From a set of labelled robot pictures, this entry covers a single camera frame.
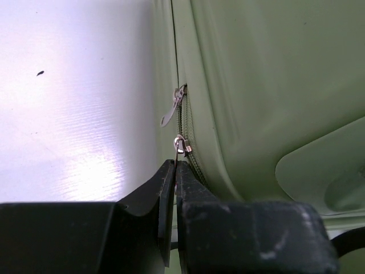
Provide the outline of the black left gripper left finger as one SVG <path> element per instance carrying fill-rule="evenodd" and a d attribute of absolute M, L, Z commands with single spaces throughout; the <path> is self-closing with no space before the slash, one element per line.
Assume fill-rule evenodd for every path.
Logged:
<path fill-rule="evenodd" d="M 117 202 L 1 204 L 2 273 L 164 273 L 175 164 Z"/>

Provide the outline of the green hard-shell suitcase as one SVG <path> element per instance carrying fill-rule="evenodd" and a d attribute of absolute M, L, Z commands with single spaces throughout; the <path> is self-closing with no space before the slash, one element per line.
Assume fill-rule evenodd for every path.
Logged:
<path fill-rule="evenodd" d="M 219 198 L 304 202 L 364 272 L 364 2 L 153 1 L 159 156 Z"/>

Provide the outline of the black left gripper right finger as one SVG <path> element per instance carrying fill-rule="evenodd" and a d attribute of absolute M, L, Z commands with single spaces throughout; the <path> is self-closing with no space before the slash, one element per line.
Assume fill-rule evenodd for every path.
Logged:
<path fill-rule="evenodd" d="M 182 273 L 338 273 L 339 260 L 312 206 L 223 202 L 186 162 L 176 169 Z"/>

